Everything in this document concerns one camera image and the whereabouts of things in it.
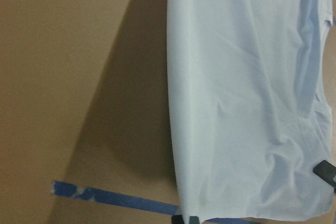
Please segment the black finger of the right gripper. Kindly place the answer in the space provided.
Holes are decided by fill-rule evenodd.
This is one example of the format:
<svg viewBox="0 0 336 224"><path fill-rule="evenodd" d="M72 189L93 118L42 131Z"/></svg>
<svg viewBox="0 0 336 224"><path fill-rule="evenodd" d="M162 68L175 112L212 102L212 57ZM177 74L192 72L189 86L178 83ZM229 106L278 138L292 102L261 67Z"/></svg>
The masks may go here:
<svg viewBox="0 0 336 224"><path fill-rule="evenodd" d="M313 173L332 186L335 194L335 166L326 160L322 160L313 168Z"/></svg>

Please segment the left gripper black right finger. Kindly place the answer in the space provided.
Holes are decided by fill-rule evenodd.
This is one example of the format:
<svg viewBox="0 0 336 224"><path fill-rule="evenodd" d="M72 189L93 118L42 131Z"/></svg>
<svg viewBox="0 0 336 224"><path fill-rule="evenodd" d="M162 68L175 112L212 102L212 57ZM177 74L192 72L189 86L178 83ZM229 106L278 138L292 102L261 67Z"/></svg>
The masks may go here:
<svg viewBox="0 0 336 224"><path fill-rule="evenodd" d="M189 217L189 221L188 221L189 224L200 224L199 222L200 221L199 221L198 216L190 216Z"/></svg>

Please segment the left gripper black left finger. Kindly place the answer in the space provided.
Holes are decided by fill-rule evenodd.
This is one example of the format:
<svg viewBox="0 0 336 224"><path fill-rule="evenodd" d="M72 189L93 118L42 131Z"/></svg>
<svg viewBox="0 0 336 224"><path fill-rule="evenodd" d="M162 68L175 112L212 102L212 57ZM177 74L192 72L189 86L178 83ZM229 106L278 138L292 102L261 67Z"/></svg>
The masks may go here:
<svg viewBox="0 0 336 224"><path fill-rule="evenodd" d="M171 224L184 224L182 215L173 215L171 217Z"/></svg>

